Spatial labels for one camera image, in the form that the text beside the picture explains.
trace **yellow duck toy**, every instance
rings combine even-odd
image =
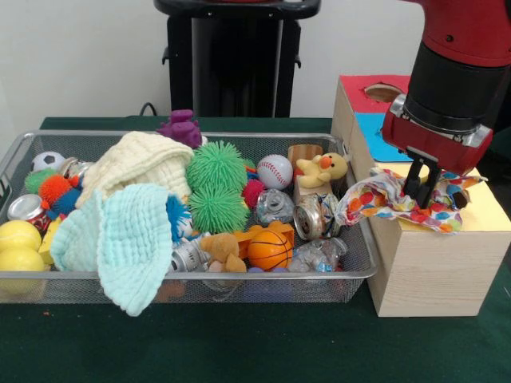
[[[298,178],[299,185],[309,189],[338,180],[348,171],[346,160],[337,153],[316,156],[312,160],[297,160],[296,166],[303,172],[303,176]]]

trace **green table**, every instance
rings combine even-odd
[[[150,129],[158,117],[48,118],[42,128]],[[204,119],[204,130],[329,132],[328,119]],[[378,318],[349,304],[0,306],[2,381],[511,381],[511,275],[476,318]]]

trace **polka dot cloth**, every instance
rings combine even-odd
[[[402,191],[405,178],[380,168],[371,169],[371,175],[353,185],[341,199],[335,211],[335,219],[340,225],[352,226],[365,217],[377,216],[406,219],[441,233],[460,231],[463,222],[454,195],[461,193],[469,202],[466,189],[486,180],[484,177],[460,177],[444,171],[428,208],[421,209]]]

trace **wire mesh basket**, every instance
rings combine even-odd
[[[0,223],[7,221],[10,203],[26,194],[24,179],[32,159],[45,151],[64,157],[96,161],[126,132],[36,131],[21,135],[0,163]],[[210,141],[233,143],[243,158],[256,164],[269,154],[287,156],[294,144],[317,144],[324,152],[343,153],[339,139],[327,134],[205,133]],[[332,184],[340,197],[355,181],[351,170]],[[292,187],[286,192],[292,194]],[[248,227],[256,224],[252,215]],[[365,221],[344,227],[340,238],[349,251],[341,259],[343,271],[331,273],[168,273],[154,302],[348,302],[365,278],[377,270],[377,248]],[[295,245],[304,241],[295,236]],[[0,302],[108,303],[97,273],[0,271]]]

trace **green spiky ball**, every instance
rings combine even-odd
[[[198,191],[205,185],[238,194],[247,184],[247,172],[240,152],[231,143],[210,142],[195,151],[186,171],[188,185]]]
[[[247,168],[250,168],[250,169],[255,169],[256,168],[256,164],[254,164],[254,161],[248,159],[248,158],[243,158],[243,164],[247,167]]]
[[[57,174],[52,168],[43,169],[39,172],[31,172],[25,178],[25,188],[30,194],[38,194],[39,187],[46,179]]]
[[[233,190],[222,190],[205,185],[188,199],[193,217],[193,228],[204,233],[232,233],[243,230],[249,210],[243,198]]]

